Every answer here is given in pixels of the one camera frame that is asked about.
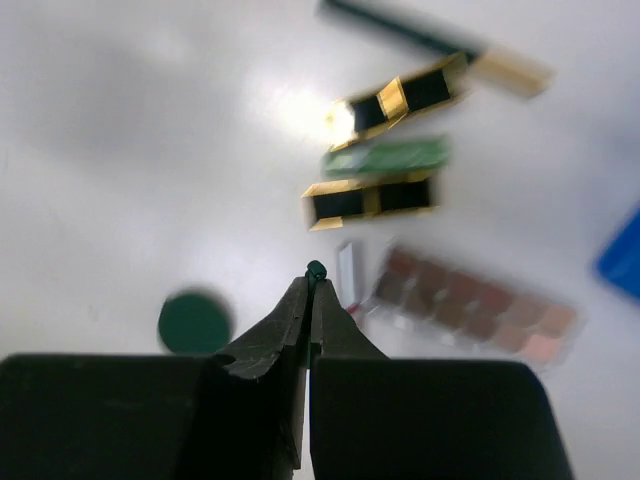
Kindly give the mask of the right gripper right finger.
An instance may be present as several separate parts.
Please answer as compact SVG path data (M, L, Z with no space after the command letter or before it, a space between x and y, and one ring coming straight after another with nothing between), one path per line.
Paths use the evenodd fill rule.
M514 361L391 359L328 280L311 312L310 453L319 479L570 479L546 391Z

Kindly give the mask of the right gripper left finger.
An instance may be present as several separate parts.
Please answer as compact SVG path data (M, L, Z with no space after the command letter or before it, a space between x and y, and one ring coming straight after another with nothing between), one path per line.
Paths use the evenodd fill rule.
M309 286L208 356L14 354L5 479L289 479L301 465Z

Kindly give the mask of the red lip gloss tube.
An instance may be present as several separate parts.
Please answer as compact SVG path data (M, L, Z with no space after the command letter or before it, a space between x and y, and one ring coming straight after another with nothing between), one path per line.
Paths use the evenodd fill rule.
M343 243L337 251L338 297L342 307L356 313L365 296L364 248L360 241Z

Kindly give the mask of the dark green mascara tube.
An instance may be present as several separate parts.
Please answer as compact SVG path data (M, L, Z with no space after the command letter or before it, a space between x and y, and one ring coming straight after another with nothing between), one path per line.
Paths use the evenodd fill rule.
M443 56L460 53L471 73L524 98L547 90L554 71L516 51L462 32L435 18L415 18L370 1L323 1L322 7L342 18L421 49Z

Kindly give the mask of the green round compact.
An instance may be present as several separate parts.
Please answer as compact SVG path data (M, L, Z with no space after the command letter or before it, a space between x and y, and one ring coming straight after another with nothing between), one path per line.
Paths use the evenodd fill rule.
M172 292L160 308L157 337L176 355L210 355L233 339L236 322L226 299L217 292L191 286Z
M319 282L326 279L326 267L320 261L312 260L307 265L305 277L308 281L309 290L314 290Z

